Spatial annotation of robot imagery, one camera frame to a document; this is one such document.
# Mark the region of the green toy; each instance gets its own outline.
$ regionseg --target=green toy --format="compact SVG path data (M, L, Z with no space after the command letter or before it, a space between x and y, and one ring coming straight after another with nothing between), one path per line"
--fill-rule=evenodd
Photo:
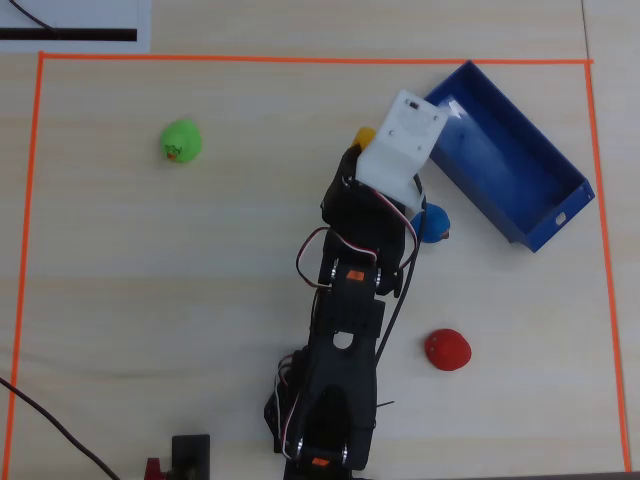
M173 162L187 163L202 150L202 137L198 127L184 118L169 125L160 137L162 151Z

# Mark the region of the orange tape line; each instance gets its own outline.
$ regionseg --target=orange tape line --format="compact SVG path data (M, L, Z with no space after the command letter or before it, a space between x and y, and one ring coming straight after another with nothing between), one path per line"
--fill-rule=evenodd
M259 57L246 55L154 55L154 54L85 54L45 53L45 58L57 60L158 60L191 62L251 62L251 63L321 63L343 65L460 65L466 58L331 58L331 57ZM592 59L507 59L479 58L480 65L585 65Z
M624 470L631 471L631 453L627 432L627 409L624 395L624 377L622 375L622 356L620 354L620 334L618 332L618 313L616 310L616 292L613 285L613 268L611 267L611 248L609 246L609 228L607 226L607 211L604 203L604 187L602 185L602 166L600 164L600 146L598 143L598 128L596 125L596 107L593 100L593 82L591 81L591 66L584 64L584 76L587 85L587 101L589 103L589 121L591 123L591 145L593 148L593 162L596 170L596 190L598 192L598 206L600 207L600 226L602 229L602 246L604 250L604 267L607 273L607 291L609 293L609 314L611 317L611 338L613 340L613 361L616 371L616 389L618 394L618 419L620 421L620 443L622 444L622 458Z
M20 281L18 284L18 302L16 307L16 326L13 337L13 360L11 363L11 385L18 383L18 363L20 361L20 340L22 338L22 312L24 309L24 288L27 277L27 256L29 250L29 226L31 223L31 194L33 192L33 167L36 158L36 142L38 138L38 118L40 116L40 97L42 93L42 70L44 55L38 53L38 71L36 73L36 90L33 100L33 115L31 117L31 142L29 144L29 164L27 167L27 187L24 200L24 220L22 222L22 253L20 256ZM11 439L13 437L13 420L16 396L9 394L9 409L7 412L7 431L4 441L4 459L2 461L2 480L9 478L9 461L11 459Z
M13 360L11 366L11 384L18 381L18 366L20 361L20 343L22 338L22 318L24 311L24 294L27 275L27 258L29 250L29 229L31 222L31 201L33 193L33 173L35 167L36 144L38 137L38 121L40 117L40 99L42 96L42 75L44 60L165 60L165 61L210 61L210 62L255 62L255 63L316 63L316 64L350 64L350 65L448 65L461 64L466 59L393 59L393 58L304 58L304 57L256 57L256 56L227 56L227 55L93 55L93 54L59 54L38 53L38 69L31 119L31 141L29 145L29 163L27 167L27 185L25 193L24 220L22 225L22 252L20 257L20 278L18 286L18 300L16 307L16 325L13 341ZM591 140L593 146L596 170L596 186L600 207L600 224L602 227L602 241L604 246L605 270L607 274L607 289L609 293L609 308L611 315L611 334L613 339L614 362L616 371L616 387L618 394L618 414L620 420L620 439L624 458L625 471L631 471L631 456L627 434L624 383L622 376L622 362L620 355L620 340L611 267L611 252L609 248L609 234L604 203L604 189L602 186L602 172L600 166L600 150L596 128L595 106L593 100L593 86L591 68L593 59L476 59L477 64L484 65L584 65L589 104L589 120L591 123ZM8 480L9 463L11 459L11 442L15 414L15 394L9 395L7 412L7 427L5 434L4 458L2 464L2 480Z

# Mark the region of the wooden table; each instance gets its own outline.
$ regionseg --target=wooden table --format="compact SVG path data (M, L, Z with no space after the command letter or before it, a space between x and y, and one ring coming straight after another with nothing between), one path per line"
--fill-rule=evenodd
M599 67L618 37L607 36L612 20L593 3L585 6L587 26L600 32L589 46L614 280L627 292L619 317L632 411L640 393L629 385L640 365L632 343L638 222L624 169L636 168L633 123L625 122L629 141L621 144L619 120L606 116L599 97L610 88L611 102L626 105L613 72ZM620 7L627 17L637 10ZM154 53L586 57L579 2L198 1L187 8L162 0L154 3L153 29ZM36 62L0 57L5 378ZM47 60L19 386L122 478L141 478L148 456L166 458L171 435L199 432L212 436L212 478L280 478L283 460L270 452L261 409L277 360L306 341L313 292L295 275L294 255L321 224L319 201L357 128L379 125L400 88L425 94L454 68ZM482 68L595 188L583 67ZM205 150L193 164L169 165L158 136L184 115L199 123ZM433 164L421 176L429 201L450 214L451 238L421 251L378 371L380 401L396 403L378 414L363 475L624 469L598 204L531 254L509 245ZM316 249L304 268L314 272L318 260ZM421 340L439 327L459 329L474 349L455 374L434 370L421 352ZM0 409L7 411L4 393ZM635 421L630 415L632 440ZM12 479L102 478L21 403L11 450Z

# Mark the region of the red toy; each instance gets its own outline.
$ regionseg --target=red toy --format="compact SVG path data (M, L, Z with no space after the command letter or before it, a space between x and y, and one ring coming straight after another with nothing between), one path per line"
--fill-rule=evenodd
M431 332L424 341L427 358L439 370L451 372L471 360L471 346L462 335L450 328Z

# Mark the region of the blue toy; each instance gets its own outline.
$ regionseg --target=blue toy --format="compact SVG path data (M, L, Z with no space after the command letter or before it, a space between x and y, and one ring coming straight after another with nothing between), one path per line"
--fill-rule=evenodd
M411 225L416 233L420 231L421 216L425 212L416 215L411 220ZM427 203L427 218L424 225L424 232L422 234L422 241L424 243L438 243L440 240L449 238L449 228L451 228L451 222L449 216L442 208L432 203Z

